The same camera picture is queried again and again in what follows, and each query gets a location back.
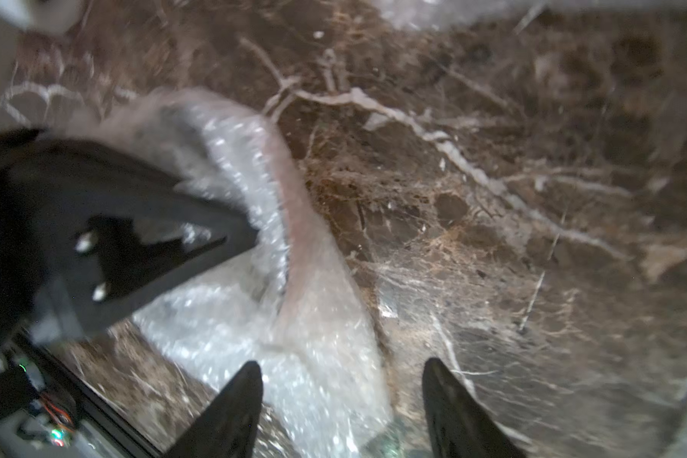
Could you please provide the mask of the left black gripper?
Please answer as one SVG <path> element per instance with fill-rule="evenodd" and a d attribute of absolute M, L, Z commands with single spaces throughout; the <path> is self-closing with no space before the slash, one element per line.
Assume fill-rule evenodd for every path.
<path fill-rule="evenodd" d="M 36 344 L 97 334 L 256 245 L 244 212 L 45 132 L 0 133 L 0 347 L 28 323 Z"/>

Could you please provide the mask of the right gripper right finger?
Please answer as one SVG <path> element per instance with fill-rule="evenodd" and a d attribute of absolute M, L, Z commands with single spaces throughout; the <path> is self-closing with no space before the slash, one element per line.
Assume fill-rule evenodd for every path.
<path fill-rule="evenodd" d="M 446 365 L 430 358 L 422 393 L 435 458 L 525 458 Z"/>

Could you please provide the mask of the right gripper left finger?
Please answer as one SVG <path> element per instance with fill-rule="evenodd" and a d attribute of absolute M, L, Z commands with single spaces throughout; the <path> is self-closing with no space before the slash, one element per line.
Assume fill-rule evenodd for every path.
<path fill-rule="evenodd" d="M 262 406 L 261 368 L 258 363 L 249 361 L 163 457 L 252 456 Z"/>

